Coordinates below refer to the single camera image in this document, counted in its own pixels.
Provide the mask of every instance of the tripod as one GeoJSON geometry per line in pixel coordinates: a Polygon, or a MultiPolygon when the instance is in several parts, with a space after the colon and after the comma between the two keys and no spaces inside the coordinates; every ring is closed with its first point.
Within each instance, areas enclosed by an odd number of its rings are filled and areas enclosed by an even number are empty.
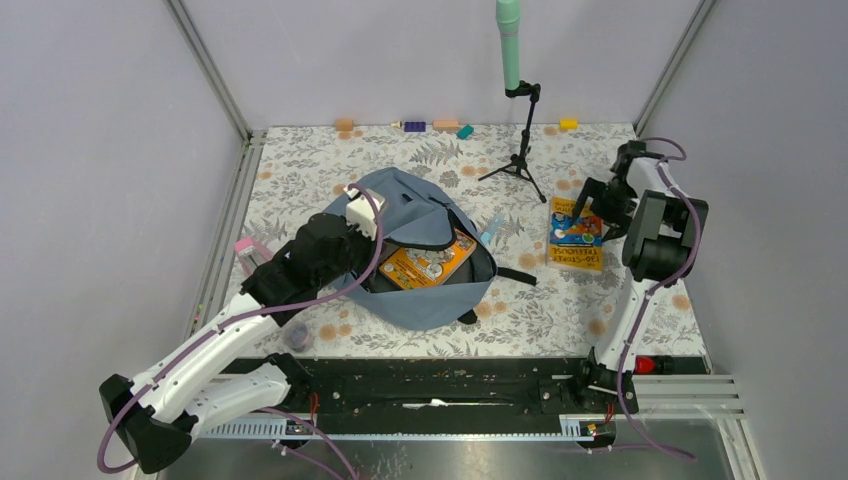
{"type": "Polygon", "coordinates": [[[533,180],[533,175],[530,175],[530,170],[527,169],[527,154],[530,153],[530,124],[533,123],[533,111],[536,109],[536,102],[539,101],[539,94],[541,91],[542,87],[538,83],[530,85],[524,80],[519,82],[518,88],[506,91],[506,96],[509,98],[530,96],[530,113],[527,115],[527,126],[521,131],[521,148],[518,150],[517,154],[513,153],[512,156],[509,157],[508,164],[493,172],[483,175],[477,180],[485,180],[499,172],[508,173],[513,177],[518,177],[532,183],[533,187],[536,188],[536,193],[539,194],[539,200],[541,200],[542,203],[546,203],[548,200],[544,195],[542,195],[542,191],[539,190],[539,186],[536,185],[536,181],[533,180]]]}

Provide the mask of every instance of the gray leaf pattern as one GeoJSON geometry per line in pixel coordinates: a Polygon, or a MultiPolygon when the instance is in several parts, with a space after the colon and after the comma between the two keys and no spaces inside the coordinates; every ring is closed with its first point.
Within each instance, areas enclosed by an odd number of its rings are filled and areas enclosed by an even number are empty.
{"type": "MultiPolygon", "coordinates": [[[[298,314],[315,337],[302,355],[319,357],[457,357],[585,355],[612,318],[624,277],[620,240],[605,245],[600,274],[545,265],[548,205],[532,187],[508,175],[477,178],[502,166],[518,148],[521,126],[475,126],[467,140],[441,132],[407,134],[391,127],[274,127],[251,193],[243,236],[280,248],[308,218],[340,195],[344,185],[388,166],[439,185],[484,229],[499,212],[504,223],[489,249],[499,265],[527,271],[537,287],[496,278],[475,308],[474,325],[452,322],[413,332],[384,322],[342,298],[298,314]]],[[[554,126],[531,130],[530,170],[548,195],[575,197],[586,177],[609,178],[619,145],[633,139],[627,124],[554,126]]],[[[244,272],[236,262],[227,300],[244,272]]],[[[702,355],[700,331],[685,286],[659,292],[643,354],[702,355]]],[[[256,342],[245,355],[286,351],[281,332],[256,342]]]]}

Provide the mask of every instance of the yellow book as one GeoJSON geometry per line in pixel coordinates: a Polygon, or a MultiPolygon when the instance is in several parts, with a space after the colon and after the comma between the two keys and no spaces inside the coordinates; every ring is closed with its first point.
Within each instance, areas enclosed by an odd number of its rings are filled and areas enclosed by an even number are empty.
{"type": "Polygon", "coordinates": [[[447,249],[399,248],[380,265],[380,272],[404,290],[435,287],[445,283],[476,247],[472,237],[456,229],[456,241],[447,249]]]}
{"type": "Polygon", "coordinates": [[[603,269],[603,223],[583,208],[574,221],[571,211],[577,202],[554,197],[551,201],[548,232],[548,265],[600,272],[603,269]]]}

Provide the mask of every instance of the orange block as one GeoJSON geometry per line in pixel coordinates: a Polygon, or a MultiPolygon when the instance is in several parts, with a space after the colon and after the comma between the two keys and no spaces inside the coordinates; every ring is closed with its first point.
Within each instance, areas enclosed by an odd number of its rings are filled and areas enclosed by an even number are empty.
{"type": "Polygon", "coordinates": [[[337,132],[352,132],[353,131],[353,119],[350,117],[337,118],[336,119],[336,131],[337,132]]]}
{"type": "Polygon", "coordinates": [[[436,130],[437,132],[457,132],[459,131],[459,121],[436,120],[433,122],[433,130],[436,130]]]}

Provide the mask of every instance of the blue backpack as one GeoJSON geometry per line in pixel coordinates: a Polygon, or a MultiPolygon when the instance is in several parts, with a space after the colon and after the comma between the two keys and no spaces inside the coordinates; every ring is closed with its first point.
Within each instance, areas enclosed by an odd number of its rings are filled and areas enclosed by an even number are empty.
{"type": "MultiPolygon", "coordinates": [[[[394,167],[369,173],[357,183],[386,200],[382,214],[385,247],[380,263],[401,247],[444,250],[456,241],[455,229],[477,241],[471,256],[442,285],[403,290],[375,271],[348,294],[387,322],[409,330],[428,330],[454,320],[474,323],[477,316],[472,309],[480,303],[496,275],[536,284],[532,275],[498,269],[494,257],[480,241],[474,223],[433,183],[394,167]]],[[[342,194],[324,211],[344,215],[349,201],[342,194]]],[[[333,286],[343,288],[353,280],[353,275],[348,273],[333,286]]]]}

